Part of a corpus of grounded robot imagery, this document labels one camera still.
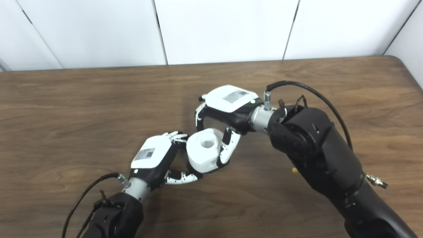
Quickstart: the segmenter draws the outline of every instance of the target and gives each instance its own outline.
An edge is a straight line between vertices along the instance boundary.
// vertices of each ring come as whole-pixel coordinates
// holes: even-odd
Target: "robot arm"
[[[298,103],[285,106],[282,100],[279,108],[272,108],[269,91],[263,101],[253,92],[230,85],[200,99],[205,102],[195,114],[197,128],[203,128],[203,119],[208,116],[242,135],[253,131],[267,134],[272,146],[288,155],[308,184],[336,207],[350,237],[417,238],[365,178],[384,188],[387,184],[363,173],[352,146],[322,110]]]
[[[144,219],[142,203],[151,191],[166,183],[183,184],[201,178],[198,174],[169,170],[178,150],[185,148],[187,138],[177,131],[148,138],[132,160],[129,180],[119,177],[124,185],[122,192],[109,198],[102,193],[103,198],[94,204],[80,234],[88,225],[84,238],[132,238]]]

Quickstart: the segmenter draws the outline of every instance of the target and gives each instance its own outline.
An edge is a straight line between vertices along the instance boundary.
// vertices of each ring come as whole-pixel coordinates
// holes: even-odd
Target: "wooden table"
[[[0,73],[0,236],[59,237],[69,209],[99,176],[129,172],[144,141],[195,132],[197,98],[225,84],[261,94],[278,80],[308,84],[343,116],[377,193],[423,236],[423,93],[390,56]],[[328,108],[299,88],[274,91]],[[206,120],[206,127],[222,124]],[[183,168],[180,153],[174,162]],[[347,237],[332,205],[291,172],[265,135],[242,137],[231,163],[202,180],[167,185],[145,202],[139,237]],[[75,237],[92,203],[120,190],[95,187],[73,216]]]

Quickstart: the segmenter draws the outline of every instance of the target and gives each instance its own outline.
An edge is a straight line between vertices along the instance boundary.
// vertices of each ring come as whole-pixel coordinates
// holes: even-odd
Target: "white wall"
[[[161,65],[166,56],[169,64],[198,64],[380,55],[418,1],[0,0],[0,65],[26,70]]]
[[[423,88],[423,3],[416,8],[385,54],[402,60]]]
[[[15,0],[0,1],[0,30],[4,70],[62,68]]]
[[[18,0],[63,68],[165,64],[151,0]]]
[[[281,60],[298,0],[155,0],[169,64]]]
[[[419,0],[301,0],[284,59],[381,55]]]

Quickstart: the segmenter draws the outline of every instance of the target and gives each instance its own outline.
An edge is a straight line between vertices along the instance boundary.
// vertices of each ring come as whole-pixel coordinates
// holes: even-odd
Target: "metal connector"
[[[368,173],[364,173],[364,175],[366,176],[366,179],[374,186],[379,186],[381,188],[387,189],[388,188],[388,184],[383,182],[382,180],[380,180],[378,177],[370,175]]]
[[[129,188],[131,183],[125,178],[125,176],[119,174],[118,180],[122,183],[125,188]]]
[[[272,108],[272,103],[270,102],[270,100],[271,100],[270,92],[264,91],[263,98],[264,98],[264,110],[269,111]]]

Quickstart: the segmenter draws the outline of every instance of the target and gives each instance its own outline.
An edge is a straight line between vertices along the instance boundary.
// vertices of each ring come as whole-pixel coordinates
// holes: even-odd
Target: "qr code label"
[[[142,149],[138,152],[137,156],[135,156],[135,161],[137,160],[145,160],[150,159],[153,156],[154,150],[156,148],[150,148],[150,149]]]
[[[236,90],[235,92],[230,93],[229,95],[225,96],[223,98],[223,100],[229,102],[229,103],[234,103],[236,102],[238,99],[242,98],[243,96],[249,94],[246,91],[242,91],[242,90]]]

